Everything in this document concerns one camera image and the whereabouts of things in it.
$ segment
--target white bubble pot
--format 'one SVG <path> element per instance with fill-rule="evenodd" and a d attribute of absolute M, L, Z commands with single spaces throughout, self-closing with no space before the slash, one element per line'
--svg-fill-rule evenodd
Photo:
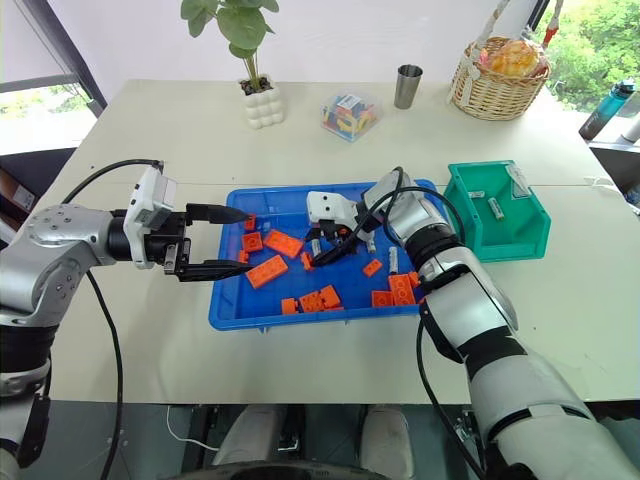
<path fill-rule="evenodd" d="M 280 89 L 268 76 L 266 78 L 269 80 L 271 88 L 264 92 L 246 95 L 244 90 L 240 88 L 240 94 L 244 99 L 247 119 L 251 128 L 268 127 L 284 120 L 284 106 L 280 96 Z"/>

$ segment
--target gray floor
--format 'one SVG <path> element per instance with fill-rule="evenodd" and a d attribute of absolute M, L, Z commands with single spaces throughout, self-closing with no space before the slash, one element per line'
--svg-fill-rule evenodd
<path fill-rule="evenodd" d="M 455 416 L 455 407 L 451 411 Z M 97 479 L 109 448 L 114 405 L 89 402 L 53 402 L 49 434 L 42 456 L 23 471 L 25 480 L 64 478 Z M 466 480 L 471 477 L 450 443 L 431 406 L 405 406 L 419 480 Z M 173 407 L 171 425 L 186 436 L 190 407 Z M 231 418 L 219 422 L 210 444 L 219 444 Z M 156 480 L 180 473 L 184 444 L 171 437 L 165 425 L 166 406 L 127 404 L 124 408 L 121 448 L 110 479 Z M 320 462 L 357 465 L 358 405 L 308 405 L 306 407 L 306 457 Z M 640 467 L 640 422 L 605 421 L 623 449 Z"/>

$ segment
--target toy brick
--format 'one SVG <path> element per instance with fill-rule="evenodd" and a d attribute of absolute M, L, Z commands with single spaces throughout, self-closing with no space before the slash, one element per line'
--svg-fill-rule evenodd
<path fill-rule="evenodd" d="M 264 239 L 264 244 L 289 258 L 296 258 L 304 245 L 302 240 L 290 237 L 286 233 L 279 232 L 278 230 L 271 230 Z"/>
<path fill-rule="evenodd" d="M 371 305 L 373 307 L 393 306 L 393 293 L 387 291 L 373 290 L 371 292 Z"/>
<path fill-rule="evenodd" d="M 416 299 L 408 275 L 389 275 L 389 286 L 396 305 L 415 305 Z"/>
<path fill-rule="evenodd" d="M 253 213 L 250 213 L 249 218 L 245 220 L 244 229 L 247 232 L 253 232 L 256 229 L 256 216 Z"/>
<path fill-rule="evenodd" d="M 407 274 L 409 276 L 409 281 L 411 282 L 412 288 L 418 288 L 420 286 L 420 278 L 416 272 L 409 272 Z"/>
<path fill-rule="evenodd" d="M 311 272 L 313 270 L 313 266 L 311 265 L 311 254 L 309 252 L 302 252 L 300 254 L 300 261 L 302 261 L 302 266 L 307 272 Z"/>
<path fill-rule="evenodd" d="M 322 298 L 322 303 L 324 304 L 325 309 L 339 307 L 342 303 L 340 301 L 340 297 L 338 297 L 336 289 L 333 288 L 333 285 L 328 285 L 320 290 L 320 298 Z"/>
<path fill-rule="evenodd" d="M 298 313 L 298 302 L 295 298 L 283 298 L 280 300 L 283 315 L 293 315 Z"/>
<path fill-rule="evenodd" d="M 247 233 L 242 236 L 242 249 L 247 252 L 257 252 L 262 250 L 262 238 L 260 232 Z"/>
<path fill-rule="evenodd" d="M 289 267 L 280 255 L 271 257 L 266 262 L 261 263 L 257 267 L 247 272 L 247 279 L 253 288 L 260 288 L 264 284 L 278 278 L 286 273 Z"/>
<path fill-rule="evenodd" d="M 245 252 L 244 250 L 240 250 L 238 252 L 237 260 L 242 263 L 249 263 L 249 253 Z"/>
<path fill-rule="evenodd" d="M 322 304 L 322 297 L 319 292 L 311 292 L 303 297 L 300 297 L 300 306 L 304 313 L 321 312 L 324 310 Z"/>
<path fill-rule="evenodd" d="M 363 273 L 367 277 L 372 277 L 378 270 L 382 268 L 382 262 L 377 258 L 374 258 L 362 269 Z"/>

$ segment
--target stainless steel tumbler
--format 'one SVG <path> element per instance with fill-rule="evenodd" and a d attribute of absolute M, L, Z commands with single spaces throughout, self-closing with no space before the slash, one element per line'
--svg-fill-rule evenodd
<path fill-rule="evenodd" d="M 402 65 L 398 68 L 396 99 L 393 102 L 397 108 L 406 110 L 411 106 L 420 78 L 422 78 L 422 69 L 417 65 Z"/>

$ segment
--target white table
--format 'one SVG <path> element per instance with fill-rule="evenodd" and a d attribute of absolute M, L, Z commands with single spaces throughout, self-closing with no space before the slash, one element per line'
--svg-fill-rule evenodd
<path fill-rule="evenodd" d="M 284 84 L 285 123 L 253 131 L 226 83 L 132 81 L 67 163 L 40 207 L 59 202 L 91 167 L 126 158 L 166 162 L 186 202 L 224 203 L 236 188 L 376 180 L 400 164 L 439 186 L 447 164 L 514 159 L 552 218 L 542 260 L 488 264 L 518 312 L 520 334 L 585 400 L 640 396 L 640 222 L 617 192 L 585 185 L 606 173 L 545 94 L 506 123 L 468 117 L 423 84 L 411 110 L 393 85 L 360 90 L 385 117 L 355 144 L 320 127 L 320 105 L 340 86 Z M 126 206 L 142 169 L 112 172 L 77 203 Z M 220 228 L 193 227 L 192 261 L 216 258 Z M 415 363 L 417 316 L 217 332 L 211 283 L 180 284 L 161 268 L 94 269 L 120 333 L 124 398 L 162 403 L 425 403 Z M 444 403 L 469 401 L 462 367 L 426 347 Z M 113 401 L 115 362 L 102 313 L 83 282 L 53 348 L 56 399 Z"/>

